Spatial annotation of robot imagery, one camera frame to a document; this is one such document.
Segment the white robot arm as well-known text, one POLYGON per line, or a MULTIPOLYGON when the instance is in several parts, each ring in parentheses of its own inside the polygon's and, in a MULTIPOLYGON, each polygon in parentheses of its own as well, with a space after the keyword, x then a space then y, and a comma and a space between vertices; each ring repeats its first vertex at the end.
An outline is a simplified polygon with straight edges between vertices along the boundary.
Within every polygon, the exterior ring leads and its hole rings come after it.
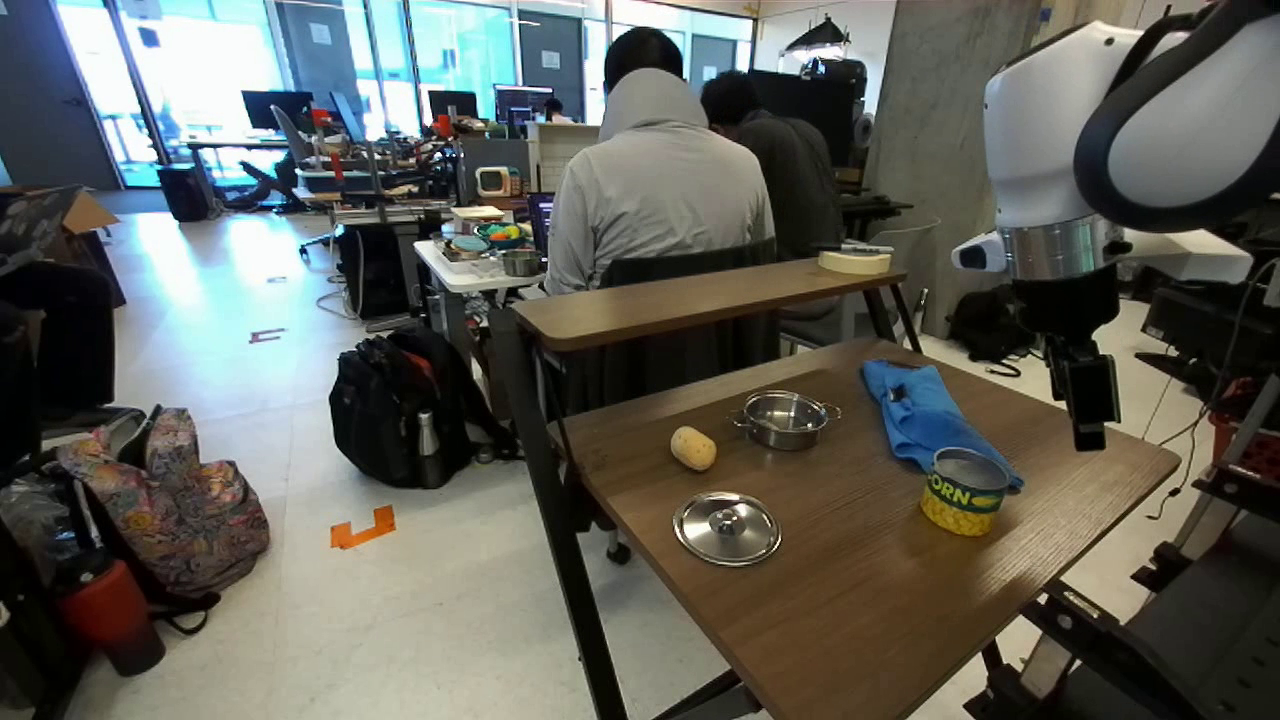
POLYGON ((1274 196, 1280 0, 1212 0, 1146 29, 1070 25, 982 86, 996 268, 1039 335, 1070 445, 1121 416, 1095 330, 1123 229, 1192 232, 1274 196))

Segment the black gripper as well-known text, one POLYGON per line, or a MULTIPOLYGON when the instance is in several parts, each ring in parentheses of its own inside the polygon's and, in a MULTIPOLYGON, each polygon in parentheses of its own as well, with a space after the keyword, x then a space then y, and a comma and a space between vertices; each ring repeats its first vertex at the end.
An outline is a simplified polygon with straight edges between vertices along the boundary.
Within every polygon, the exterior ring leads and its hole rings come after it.
POLYGON ((1095 348, 1095 332, 1116 320, 1116 274, 1019 283, 1025 326, 1039 335, 1052 395, 1067 403, 1070 445, 1103 449, 1103 425, 1121 416, 1116 365, 1095 348))

